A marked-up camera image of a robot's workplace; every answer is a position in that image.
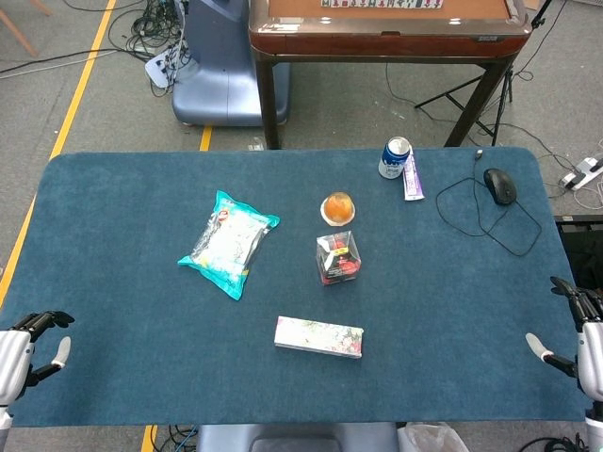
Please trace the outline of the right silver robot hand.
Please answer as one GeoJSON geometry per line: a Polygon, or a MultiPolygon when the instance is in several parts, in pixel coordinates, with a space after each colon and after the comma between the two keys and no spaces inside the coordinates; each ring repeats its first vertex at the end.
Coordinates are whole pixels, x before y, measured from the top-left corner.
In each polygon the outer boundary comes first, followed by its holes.
{"type": "Polygon", "coordinates": [[[546,348],[533,333],[525,335],[531,351],[544,363],[577,381],[579,389],[593,401],[587,415],[602,420],[602,296],[591,289],[576,287],[555,276],[550,277],[551,292],[565,296],[578,335],[573,361],[546,348]]]}

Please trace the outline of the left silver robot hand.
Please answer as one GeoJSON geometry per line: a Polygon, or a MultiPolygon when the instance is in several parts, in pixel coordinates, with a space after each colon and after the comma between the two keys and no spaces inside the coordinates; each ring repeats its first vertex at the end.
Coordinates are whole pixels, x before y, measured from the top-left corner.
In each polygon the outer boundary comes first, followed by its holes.
{"type": "Polygon", "coordinates": [[[74,318],[61,311],[31,313],[7,330],[1,331],[1,406],[8,407],[28,387],[62,370],[71,352],[71,338],[63,337],[50,363],[34,369],[32,357],[38,339],[49,329],[68,328],[74,318]]]}

